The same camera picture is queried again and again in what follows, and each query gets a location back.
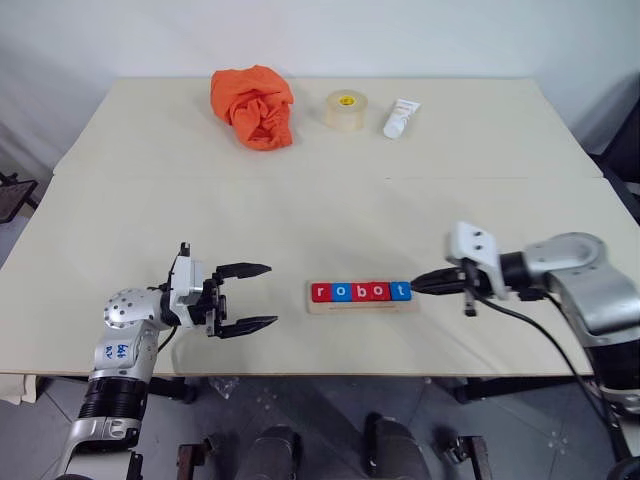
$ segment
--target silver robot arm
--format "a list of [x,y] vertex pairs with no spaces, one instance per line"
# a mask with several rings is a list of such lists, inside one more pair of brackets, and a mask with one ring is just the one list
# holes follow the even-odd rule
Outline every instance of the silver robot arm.
[[[522,300],[557,294],[604,397],[616,413],[640,415],[640,294],[609,264],[600,239],[567,233],[522,252],[500,254],[489,232],[459,222],[449,237],[447,258],[459,267],[421,275],[412,289],[433,295],[465,293],[469,316],[476,315],[470,291],[503,300],[508,289]],[[469,267],[477,272],[475,279],[468,278]]]
[[275,316],[222,324],[227,316],[226,298],[220,294],[224,279],[269,270],[249,263],[224,265],[205,280],[202,264],[191,258],[188,244],[183,243],[166,283],[121,290],[109,298],[104,334],[95,350],[84,403],[58,464],[58,478],[71,474],[91,480],[141,478],[142,456],[131,449],[138,444],[159,333],[203,325],[208,336],[229,338],[273,323]]

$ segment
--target blue letter block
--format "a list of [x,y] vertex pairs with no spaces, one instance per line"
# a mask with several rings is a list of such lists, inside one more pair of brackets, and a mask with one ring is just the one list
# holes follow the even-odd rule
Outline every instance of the blue letter block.
[[332,283],[331,284],[331,301],[332,302],[350,302],[351,301],[351,284]]
[[411,300],[411,285],[409,285],[409,282],[391,282],[391,300],[394,302]]

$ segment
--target tape roll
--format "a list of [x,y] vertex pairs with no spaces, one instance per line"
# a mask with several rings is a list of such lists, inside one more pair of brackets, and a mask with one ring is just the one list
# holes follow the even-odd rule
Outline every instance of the tape roll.
[[338,90],[327,97],[324,122],[341,132],[353,132],[364,126],[369,101],[355,90]]

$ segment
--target orange cloth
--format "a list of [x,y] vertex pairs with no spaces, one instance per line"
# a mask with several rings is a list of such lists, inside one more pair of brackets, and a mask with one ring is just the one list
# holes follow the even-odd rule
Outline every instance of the orange cloth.
[[291,145],[289,104],[293,94],[284,79],[270,68],[218,70],[211,77],[211,106],[233,125],[236,136],[254,150]]

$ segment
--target table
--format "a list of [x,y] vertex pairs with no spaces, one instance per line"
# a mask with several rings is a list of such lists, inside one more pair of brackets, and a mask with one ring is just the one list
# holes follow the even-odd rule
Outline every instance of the table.
[[[253,152],[213,117],[207,79],[118,81],[55,170],[0,271],[0,371],[86,374],[102,308],[127,286],[157,285],[181,241],[207,271],[235,261],[273,272],[225,284],[231,317],[277,314],[248,337],[180,329],[156,375],[564,375],[527,325],[462,298],[419,298],[420,313],[309,315],[317,278],[411,279],[445,266],[459,219],[503,251],[582,230],[640,283],[640,232],[530,80],[294,79],[295,144]],[[337,88],[369,96],[353,134],[320,122]],[[380,130],[395,97],[424,106],[398,141]],[[582,373],[590,367],[547,303],[536,318]]]

